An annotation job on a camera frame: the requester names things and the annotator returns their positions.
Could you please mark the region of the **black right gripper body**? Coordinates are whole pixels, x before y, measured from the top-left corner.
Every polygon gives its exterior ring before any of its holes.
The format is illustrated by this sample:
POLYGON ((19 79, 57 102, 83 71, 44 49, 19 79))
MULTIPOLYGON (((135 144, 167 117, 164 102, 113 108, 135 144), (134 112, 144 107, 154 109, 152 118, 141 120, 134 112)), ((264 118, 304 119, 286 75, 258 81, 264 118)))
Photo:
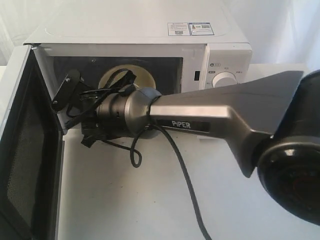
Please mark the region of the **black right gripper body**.
POLYGON ((66 109, 65 113, 70 118, 64 124, 66 130, 81 124, 81 143, 90 148, 96 141, 104 141, 111 136, 103 129, 97 108, 109 96, 124 97, 132 93, 135 90, 134 81, 135 74, 121 68, 111 74, 102 88, 94 89, 82 80, 77 69, 72 69, 56 92, 51 107, 56 113, 66 109))

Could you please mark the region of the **silver Piper robot arm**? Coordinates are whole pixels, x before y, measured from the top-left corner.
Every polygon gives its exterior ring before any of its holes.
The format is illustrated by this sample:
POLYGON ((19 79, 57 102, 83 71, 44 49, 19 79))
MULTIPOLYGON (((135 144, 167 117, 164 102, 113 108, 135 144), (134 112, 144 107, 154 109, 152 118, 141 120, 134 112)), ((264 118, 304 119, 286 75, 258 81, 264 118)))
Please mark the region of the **silver Piper robot arm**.
POLYGON ((174 92, 167 83, 180 59, 148 60, 160 89, 134 86, 128 67, 103 72, 88 57, 57 56, 60 87, 52 107, 66 129, 81 126, 83 145, 122 137, 149 139, 167 130, 223 139, 245 177, 257 171, 266 192, 291 214, 320 223, 320 73, 284 71, 245 83, 174 92))

